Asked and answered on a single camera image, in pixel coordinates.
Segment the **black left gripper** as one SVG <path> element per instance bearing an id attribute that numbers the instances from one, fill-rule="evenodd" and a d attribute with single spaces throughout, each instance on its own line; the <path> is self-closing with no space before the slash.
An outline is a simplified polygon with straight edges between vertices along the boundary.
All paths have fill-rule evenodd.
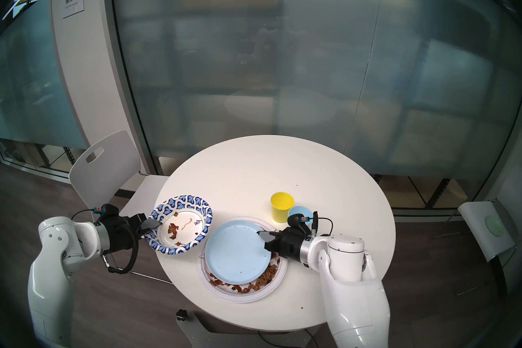
<path id="1" fill-rule="evenodd" d="M 154 229 L 162 224 L 158 220 L 147 219 L 145 214 L 131 217 L 102 214 L 99 223 L 105 227 L 108 235 L 108 247 L 103 248 L 104 254 L 132 249 L 134 241 L 137 242 L 140 238 L 158 241 L 158 232 Z"/>

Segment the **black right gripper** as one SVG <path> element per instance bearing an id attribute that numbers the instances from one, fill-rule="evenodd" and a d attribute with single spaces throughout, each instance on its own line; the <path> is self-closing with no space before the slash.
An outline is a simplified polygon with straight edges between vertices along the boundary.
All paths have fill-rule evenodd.
<path id="1" fill-rule="evenodd" d="M 308 262 L 311 249 L 311 229 L 297 230 L 285 228 L 281 231 L 257 231 L 258 236 L 265 242 L 264 249 L 271 253 L 280 254 L 287 259 L 298 262 Z M 272 242 L 280 237 L 280 242 Z"/>

